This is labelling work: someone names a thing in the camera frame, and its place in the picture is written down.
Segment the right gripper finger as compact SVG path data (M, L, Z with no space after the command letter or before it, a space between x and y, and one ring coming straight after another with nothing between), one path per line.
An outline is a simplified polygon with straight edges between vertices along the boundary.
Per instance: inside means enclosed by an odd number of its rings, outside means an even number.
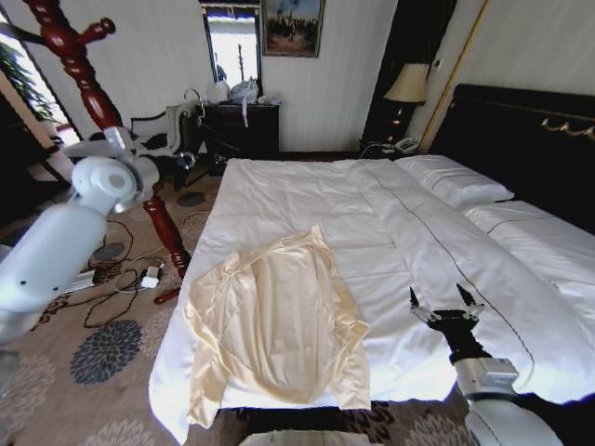
M472 293L463 288L460 284L456 285L456 288L463 299L466 306L466 312L471 319L478 320L479 315L484 311L484 304L478 303L473 297Z
M432 310L425 308L419 304L417 295L412 287L410 291L410 312L418 317L423 322L435 322L438 321L441 316L434 313Z

